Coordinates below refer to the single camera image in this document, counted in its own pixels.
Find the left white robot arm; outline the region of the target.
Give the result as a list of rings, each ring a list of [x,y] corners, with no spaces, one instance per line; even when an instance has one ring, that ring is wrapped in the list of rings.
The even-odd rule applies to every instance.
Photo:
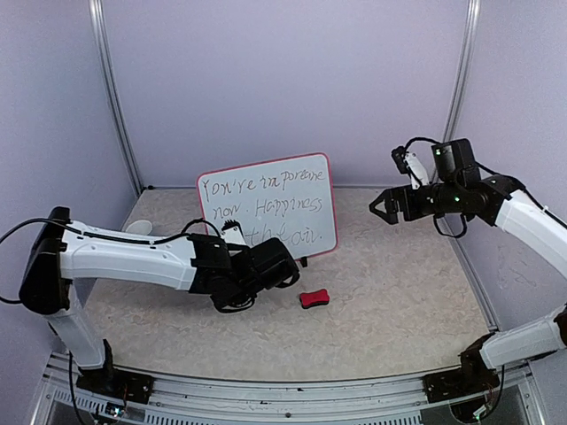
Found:
[[[284,243],[272,237],[249,246],[238,222],[211,235],[188,230],[166,237],[95,228],[72,220],[58,206],[42,221],[28,258],[19,300],[42,315],[101,391],[113,394],[124,375],[110,345],[98,336],[76,298],[76,279],[114,279],[207,295],[220,313],[250,308],[263,290],[284,289],[299,268]]]

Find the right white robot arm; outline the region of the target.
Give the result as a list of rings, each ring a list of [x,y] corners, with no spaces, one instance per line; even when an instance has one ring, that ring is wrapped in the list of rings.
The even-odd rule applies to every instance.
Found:
[[[427,217],[439,221],[455,215],[461,230],[453,239],[466,235],[469,223],[480,220],[500,231],[494,272],[499,282],[512,278],[537,277],[521,265],[525,253],[538,266],[546,265],[554,277],[566,275],[566,223],[540,203],[516,177],[482,165],[466,138],[438,142],[424,138],[431,146],[435,175],[431,176],[410,147],[414,137],[394,148],[392,159],[400,174],[410,182],[384,190],[369,205],[370,211],[390,225],[400,220]],[[566,305],[554,302],[547,313],[534,316],[517,327],[480,337],[460,355],[461,366],[453,384],[471,393],[483,383],[488,372],[520,360],[533,360],[566,348]]]

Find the pink framed whiteboard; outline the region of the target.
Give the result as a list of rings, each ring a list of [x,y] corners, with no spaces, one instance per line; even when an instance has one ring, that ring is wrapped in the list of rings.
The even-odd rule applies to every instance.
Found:
[[[197,189],[204,218],[217,228],[239,222],[251,246],[276,237],[295,259],[338,246],[330,160],[324,153],[203,173]]]

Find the red black whiteboard eraser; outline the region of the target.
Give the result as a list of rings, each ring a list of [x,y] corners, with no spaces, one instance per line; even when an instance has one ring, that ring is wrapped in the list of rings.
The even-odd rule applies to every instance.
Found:
[[[330,296],[327,290],[302,292],[299,294],[299,301],[303,309],[309,309],[316,306],[327,305],[330,302]]]

